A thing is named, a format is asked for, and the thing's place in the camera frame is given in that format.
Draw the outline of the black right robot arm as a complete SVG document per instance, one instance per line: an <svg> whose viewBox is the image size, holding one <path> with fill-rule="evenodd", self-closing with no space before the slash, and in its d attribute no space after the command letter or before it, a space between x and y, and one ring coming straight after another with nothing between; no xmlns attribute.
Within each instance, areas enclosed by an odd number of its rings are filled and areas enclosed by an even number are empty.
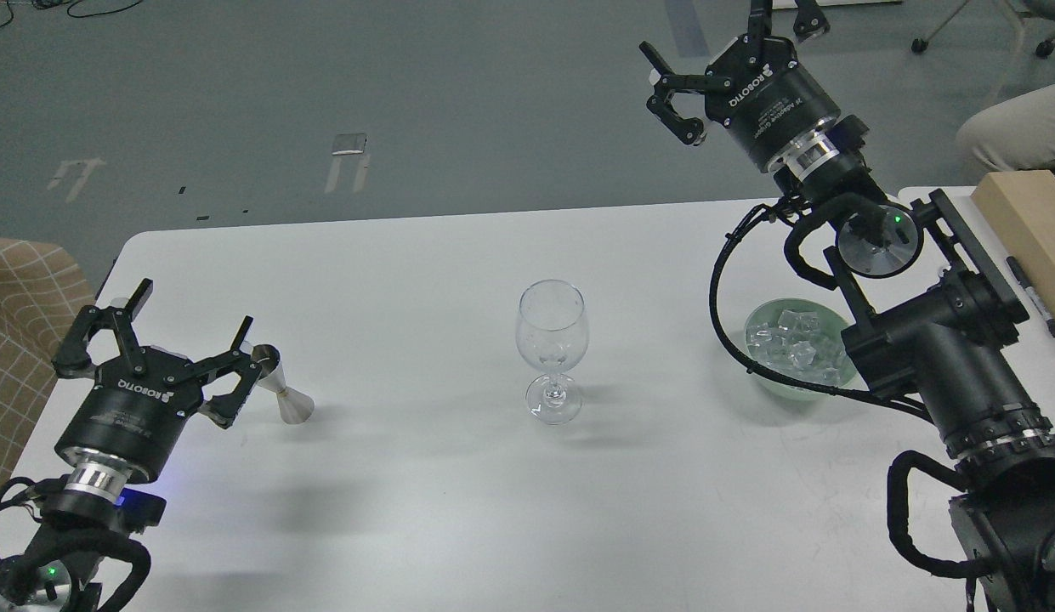
<svg viewBox="0 0 1055 612"><path fill-rule="evenodd" d="M939 431L946 467L916 450L893 460L886 527L905 562L982 590L990 611L1055 611L1055 431L1002 349L1027 308L942 190L903 206L874 181L861 154L868 127L845 116L797 58L830 28L799 1L793 38L772 32L773 4L752 1L747 28L702 73L672 70L641 42L655 76L646 106L680 142L707 122L732 134L782 195L728 233L707 310L723 348L776 383L909 414ZM720 282L757 224L779 219L799 278L842 292L853 325L845 352L864 390L802 381L759 365L723 329Z"/></svg>

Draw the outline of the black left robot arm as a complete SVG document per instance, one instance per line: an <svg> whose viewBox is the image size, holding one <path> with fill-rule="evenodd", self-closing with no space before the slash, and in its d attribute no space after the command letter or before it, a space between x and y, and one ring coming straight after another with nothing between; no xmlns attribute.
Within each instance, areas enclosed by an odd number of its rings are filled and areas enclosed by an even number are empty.
<svg viewBox="0 0 1055 612"><path fill-rule="evenodd" d="M151 567L136 535L166 506L141 485L161 477L194 415L231 427L262 378L244 346L251 317L204 360L139 344L133 323L150 294L145 279L124 303L83 307L54 352L58 377L92 387L54 445L70 472L0 487L0 611L124 609Z"/></svg>

